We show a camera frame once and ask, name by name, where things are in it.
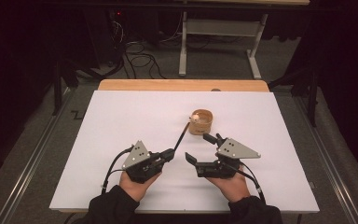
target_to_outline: wooden tabletop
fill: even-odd
[[[105,79],[99,91],[269,91],[262,80]]]
[[[310,0],[187,0],[187,2],[218,2],[285,6],[307,6],[310,4]]]

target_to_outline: black sleeve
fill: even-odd
[[[255,196],[229,203],[228,206],[231,210],[230,224],[282,224],[281,211],[265,205]]]
[[[114,186],[89,202],[89,211],[73,224],[125,224],[129,223],[139,206],[120,186]]]

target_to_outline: metal rail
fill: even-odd
[[[302,112],[301,115],[303,119],[306,121],[310,132],[312,134],[313,139],[315,140],[315,143],[318,148],[318,154],[322,160],[322,164],[324,166],[324,169],[327,173],[328,178],[330,179],[331,185],[333,186],[334,192],[337,195],[337,198],[339,202],[341,203],[342,209],[345,212],[345,215],[347,216],[348,221],[351,224],[358,224],[358,211],[353,203],[353,200],[351,198],[351,195],[348,191],[347,186],[343,182],[341,176],[339,175],[339,172],[331,160],[328,150],[324,145],[324,142],[322,141],[321,136],[319,135],[316,128],[314,128],[307,117],[307,108],[305,106],[305,103],[301,99],[301,97],[294,97],[295,104],[298,107],[298,109]]]
[[[37,169],[39,162],[41,161],[43,154],[46,150],[46,145],[48,140],[53,132],[57,121],[60,119],[62,111],[65,109],[65,106],[68,104],[70,99],[73,96],[74,91],[69,91],[67,88],[64,95],[63,106],[57,113],[57,115],[52,116],[48,122],[48,126],[43,131],[42,136],[40,137],[33,154],[31,155],[30,159],[28,160],[27,164],[25,165],[19,179],[13,190],[11,191],[7,201],[0,212],[0,224],[8,223],[12,218],[14,212],[16,211],[17,206],[19,205],[21,198],[26,191],[29,183],[34,176],[34,172]]]

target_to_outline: human hand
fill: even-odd
[[[247,198],[251,196],[248,186],[246,184],[246,178],[239,173],[236,173],[233,177],[229,179],[221,178],[212,178],[206,177],[211,183],[217,186],[223,195],[228,199],[229,202],[235,203],[242,198]]]
[[[161,175],[158,173],[145,181],[143,184],[132,182],[127,172],[123,171],[121,173],[119,185],[124,191],[130,195],[134,201],[140,202],[146,194],[147,189],[156,181],[156,179]]]

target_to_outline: small cup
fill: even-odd
[[[195,110],[190,117],[190,125],[188,130],[191,134],[203,135],[211,131],[213,115],[211,111],[206,109]]]

